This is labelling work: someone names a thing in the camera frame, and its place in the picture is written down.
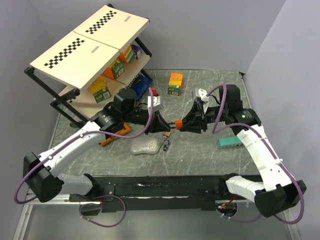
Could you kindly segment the orange black padlock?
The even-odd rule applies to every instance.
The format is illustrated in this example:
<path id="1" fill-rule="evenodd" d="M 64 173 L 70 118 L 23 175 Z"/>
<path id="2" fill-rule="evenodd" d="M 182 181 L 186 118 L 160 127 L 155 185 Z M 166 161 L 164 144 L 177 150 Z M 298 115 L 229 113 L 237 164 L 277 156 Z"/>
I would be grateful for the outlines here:
<path id="1" fill-rule="evenodd" d="M 175 122 L 169 122 L 168 125 L 170 126 L 171 129 L 176 129 L 176 130 L 180 130 L 184 123 L 182 119 L 176 120 Z"/>

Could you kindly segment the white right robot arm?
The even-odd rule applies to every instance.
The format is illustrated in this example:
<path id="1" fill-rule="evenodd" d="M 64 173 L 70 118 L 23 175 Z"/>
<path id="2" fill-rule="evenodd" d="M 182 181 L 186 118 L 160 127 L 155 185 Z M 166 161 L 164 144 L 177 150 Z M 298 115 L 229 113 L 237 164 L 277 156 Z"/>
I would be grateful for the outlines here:
<path id="1" fill-rule="evenodd" d="M 241 196 L 255 203 L 259 213 L 268 218 L 300 205 L 295 220 L 281 222 L 294 225 L 303 217 L 307 187 L 303 180 L 296 180 L 275 153 L 257 113 L 245 108 L 240 89 L 234 84 L 222 83 L 210 91 L 196 88 L 192 93 L 193 105 L 189 113 L 175 122 L 181 132 L 200 134 L 213 124 L 213 134 L 219 133 L 218 123 L 230 128 L 249 152 L 262 182 L 248 180 L 236 173 L 220 179 L 218 193 L 223 199 Z"/>

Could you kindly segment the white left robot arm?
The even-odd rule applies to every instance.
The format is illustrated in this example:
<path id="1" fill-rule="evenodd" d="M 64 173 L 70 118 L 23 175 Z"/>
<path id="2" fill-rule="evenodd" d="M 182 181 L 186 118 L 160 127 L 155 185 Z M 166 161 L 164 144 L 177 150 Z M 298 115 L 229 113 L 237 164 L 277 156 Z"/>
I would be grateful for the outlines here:
<path id="1" fill-rule="evenodd" d="M 55 147 L 40 153 L 27 154 L 23 159 L 23 182 L 33 191 L 41 203 L 52 200 L 59 194 L 81 195 L 87 201 L 95 200 L 100 185 L 90 174 L 68 175 L 63 170 L 92 146 L 109 137 L 117 137 L 125 123 L 143 125 L 142 134 L 168 132 L 170 126 L 161 117 L 163 99 L 149 95 L 147 108 L 137 104 L 136 92 L 124 88 L 112 102 L 98 111 L 75 134 Z"/>

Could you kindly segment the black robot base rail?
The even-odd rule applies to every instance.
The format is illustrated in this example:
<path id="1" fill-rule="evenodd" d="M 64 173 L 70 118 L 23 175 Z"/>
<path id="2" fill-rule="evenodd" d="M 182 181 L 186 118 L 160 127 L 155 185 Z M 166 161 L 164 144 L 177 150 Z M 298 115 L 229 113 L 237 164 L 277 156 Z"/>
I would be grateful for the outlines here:
<path id="1" fill-rule="evenodd" d="M 102 212 L 127 209 L 214 211 L 216 202 L 233 198 L 219 175 L 96 176 L 98 192 L 91 197 L 72 194 L 70 202 L 100 203 Z"/>

